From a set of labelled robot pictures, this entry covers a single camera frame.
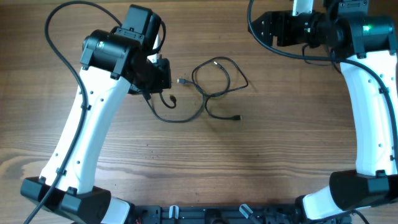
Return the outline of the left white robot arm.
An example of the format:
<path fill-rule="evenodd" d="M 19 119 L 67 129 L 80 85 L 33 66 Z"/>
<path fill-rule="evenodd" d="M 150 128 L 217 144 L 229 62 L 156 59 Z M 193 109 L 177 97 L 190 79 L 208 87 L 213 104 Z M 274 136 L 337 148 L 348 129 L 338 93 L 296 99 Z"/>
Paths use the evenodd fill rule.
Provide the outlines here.
<path fill-rule="evenodd" d="M 171 87 L 170 64 L 158 53 L 165 23 L 151 9 L 131 5 L 111 31 L 83 41 L 78 89 L 59 142 L 40 175 L 24 179 L 21 194 L 75 223 L 140 223 L 133 203 L 95 185 L 99 155 L 115 113 L 127 95 L 149 99 Z"/>

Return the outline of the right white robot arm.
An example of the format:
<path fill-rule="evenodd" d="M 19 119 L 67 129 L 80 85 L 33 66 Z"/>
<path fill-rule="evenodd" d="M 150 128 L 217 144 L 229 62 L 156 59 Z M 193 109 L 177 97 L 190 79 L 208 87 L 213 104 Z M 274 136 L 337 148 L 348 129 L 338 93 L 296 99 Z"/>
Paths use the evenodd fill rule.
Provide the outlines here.
<path fill-rule="evenodd" d="M 340 66 L 356 129 L 356 167 L 331 174 L 326 187 L 293 204 L 269 205 L 266 223 L 344 223 L 362 208 L 397 202 L 397 37 L 388 16 L 370 16 L 368 1 L 295 1 L 290 11 L 265 12 L 248 30 L 266 49 L 324 45 L 321 62 Z"/>

